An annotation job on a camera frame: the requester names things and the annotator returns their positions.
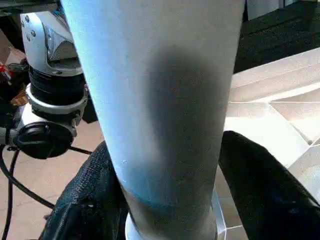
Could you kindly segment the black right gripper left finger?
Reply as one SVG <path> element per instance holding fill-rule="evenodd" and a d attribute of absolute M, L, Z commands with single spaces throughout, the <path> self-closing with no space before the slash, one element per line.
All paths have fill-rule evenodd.
<path fill-rule="evenodd" d="M 41 240 L 124 240 L 128 204 L 106 143 L 67 184 L 47 217 Z"/>

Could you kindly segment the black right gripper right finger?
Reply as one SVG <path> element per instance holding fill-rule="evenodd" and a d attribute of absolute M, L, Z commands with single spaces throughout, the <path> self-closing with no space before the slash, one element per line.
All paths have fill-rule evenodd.
<path fill-rule="evenodd" d="M 265 147 L 225 131 L 218 163 L 250 240 L 320 238 L 320 204 Z"/>

